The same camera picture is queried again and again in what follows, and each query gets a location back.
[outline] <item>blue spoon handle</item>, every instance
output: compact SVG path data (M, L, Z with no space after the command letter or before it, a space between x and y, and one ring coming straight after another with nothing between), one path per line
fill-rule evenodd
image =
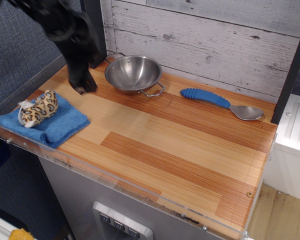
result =
M230 102L228 100L210 91L199 88L186 88L181 90L180 93L188 99L208 101L226 109L230 107Z

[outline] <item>yellow object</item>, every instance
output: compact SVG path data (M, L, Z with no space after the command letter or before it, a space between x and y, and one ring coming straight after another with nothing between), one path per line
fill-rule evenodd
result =
M34 240L34 237L22 228L13 230L10 234L9 240Z

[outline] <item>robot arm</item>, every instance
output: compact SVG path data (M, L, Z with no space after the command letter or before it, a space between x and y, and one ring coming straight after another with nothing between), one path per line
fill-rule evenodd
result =
M88 71L101 62L97 34L85 13L69 9L59 0L8 0L38 22L47 38L63 54L70 85L79 93L95 92L97 85Z

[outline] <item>button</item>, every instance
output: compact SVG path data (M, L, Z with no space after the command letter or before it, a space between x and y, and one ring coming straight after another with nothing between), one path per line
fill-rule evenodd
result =
M104 215L103 213L100 212L100 218L106 222L106 223L110 223L110 218L107 215Z
M120 222L118 222L118 221L116 221L116 220L114 220L113 223L114 223L114 226L115 226L117 229L119 229L119 230L121 230L121 231L124 231L124 230L125 230L125 226L124 226L122 223L120 223Z
M130 236L132 236L132 237L134 237L136 239L140 238L140 235L139 235L139 233L136 230L133 230L130 227L128 228L128 230L129 230Z

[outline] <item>leopard print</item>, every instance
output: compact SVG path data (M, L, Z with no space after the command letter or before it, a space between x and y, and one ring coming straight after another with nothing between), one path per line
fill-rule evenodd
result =
M57 95L53 90L46 90L43 96L35 99L35 104L22 110L21 121L26 128L36 127L44 119L51 118L58 110Z
M51 118L58 110L57 95L53 90L46 90L44 96L35 99L35 109L41 112L45 119Z

